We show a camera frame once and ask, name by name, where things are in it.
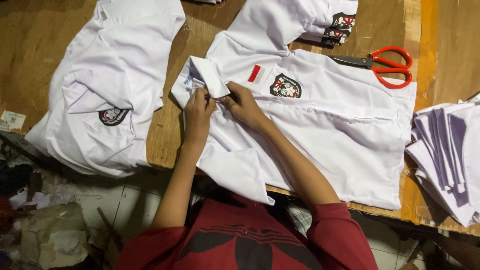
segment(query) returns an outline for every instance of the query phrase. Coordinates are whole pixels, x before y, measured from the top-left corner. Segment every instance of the white tile floor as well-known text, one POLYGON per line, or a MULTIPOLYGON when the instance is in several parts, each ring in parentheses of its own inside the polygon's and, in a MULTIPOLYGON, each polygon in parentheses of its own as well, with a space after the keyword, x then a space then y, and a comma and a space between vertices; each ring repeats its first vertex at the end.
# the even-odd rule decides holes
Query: white tile floor
MULTIPOLYGON (((107 249, 106 260, 111 265, 115 262, 118 250, 108 239, 97 208, 102 208, 115 230, 122 235, 124 243, 127 243, 149 227, 170 176, 171 172, 149 171, 120 180, 83 175, 75 177, 77 202, 82 205, 85 221, 91 227, 93 242, 107 249)), ((400 241, 398 235, 385 224, 366 218, 358 211, 351 213, 368 239, 378 268, 399 269, 414 248, 414 241, 400 241)), ((419 256, 414 262, 420 270, 425 269, 422 259, 419 256)))

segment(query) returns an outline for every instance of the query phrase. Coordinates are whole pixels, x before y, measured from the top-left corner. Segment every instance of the red-handled scissors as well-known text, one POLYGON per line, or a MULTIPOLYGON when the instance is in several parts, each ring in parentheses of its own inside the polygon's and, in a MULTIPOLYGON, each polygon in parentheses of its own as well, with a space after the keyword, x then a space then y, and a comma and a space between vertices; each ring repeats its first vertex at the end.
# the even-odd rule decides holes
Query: red-handled scissors
POLYGON ((369 54, 368 58, 358 58, 353 56, 329 56, 335 62, 342 64, 342 65, 349 65, 354 67, 361 67, 367 68, 373 71, 373 74, 377 76, 377 79, 380 83, 387 88, 390 89, 400 89, 404 88, 412 81, 412 73, 408 70, 412 66, 412 57, 408 54, 406 50, 397 46, 387 46, 385 48, 381 48, 380 50, 376 50, 369 54), (400 54, 403 59, 405 59, 405 65, 390 61, 383 57, 377 56, 378 54, 384 51, 394 51, 400 54), (376 68, 373 65, 373 62, 380 63, 382 65, 388 66, 388 68, 376 68), (387 81, 385 81, 382 77, 380 77, 379 73, 402 73, 405 75, 405 82, 400 85, 394 85, 387 81))

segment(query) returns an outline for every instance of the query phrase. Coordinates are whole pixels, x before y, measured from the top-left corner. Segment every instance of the red t-shirt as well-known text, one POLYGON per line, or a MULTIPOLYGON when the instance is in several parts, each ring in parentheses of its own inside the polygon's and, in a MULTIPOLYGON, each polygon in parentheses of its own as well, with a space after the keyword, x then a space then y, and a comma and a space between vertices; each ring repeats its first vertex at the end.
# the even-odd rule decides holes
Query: red t-shirt
POLYGON ((306 239, 264 205, 235 198, 236 206, 205 199, 191 228, 139 234, 122 250, 115 269, 378 269, 345 203, 315 206, 306 239))

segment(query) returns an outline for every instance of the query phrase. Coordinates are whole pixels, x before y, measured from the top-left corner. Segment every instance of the wooden tabletop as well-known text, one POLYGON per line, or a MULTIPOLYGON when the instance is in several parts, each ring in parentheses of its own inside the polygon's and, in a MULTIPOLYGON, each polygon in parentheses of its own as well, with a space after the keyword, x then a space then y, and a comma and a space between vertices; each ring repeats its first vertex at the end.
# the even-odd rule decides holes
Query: wooden tabletop
MULTIPOLYGON (((7 0, 0 2, 0 112, 26 115, 26 134, 48 110, 48 85, 73 37, 90 20, 96 0, 7 0)), ((183 139, 181 111, 170 89, 188 56, 203 57, 214 36, 228 28, 244 0, 210 5, 183 1, 187 22, 175 37, 168 61, 164 107, 156 111, 147 139, 152 166, 173 168, 183 139)), ((297 40, 292 49, 365 57, 389 45, 404 47, 414 58, 410 71, 418 82, 415 110, 442 102, 465 100, 478 90, 480 36, 476 11, 480 2, 458 0, 360 0, 356 25, 342 46, 324 49, 297 40)), ((387 56, 399 61, 394 54, 387 56)), ((389 211, 349 203, 370 214, 480 235, 480 224, 463 228, 447 216, 417 182, 410 179, 411 161, 400 177, 402 209, 389 211)), ((281 193, 286 191, 268 187, 281 193)))

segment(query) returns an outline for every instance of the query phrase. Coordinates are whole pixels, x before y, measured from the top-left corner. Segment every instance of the tag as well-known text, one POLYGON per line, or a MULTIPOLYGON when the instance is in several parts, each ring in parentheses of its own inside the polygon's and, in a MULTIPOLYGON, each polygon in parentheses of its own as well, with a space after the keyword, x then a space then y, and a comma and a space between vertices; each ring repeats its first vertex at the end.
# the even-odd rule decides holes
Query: tag
POLYGON ((250 77, 248 78, 248 82, 257 84, 260 82, 260 79, 262 78, 263 74, 265 73, 265 68, 255 65, 253 67, 252 74, 250 74, 250 77))
POLYGON ((25 115, 12 111, 3 111, 0 118, 0 130, 10 131, 12 129, 22 129, 25 121, 25 115))

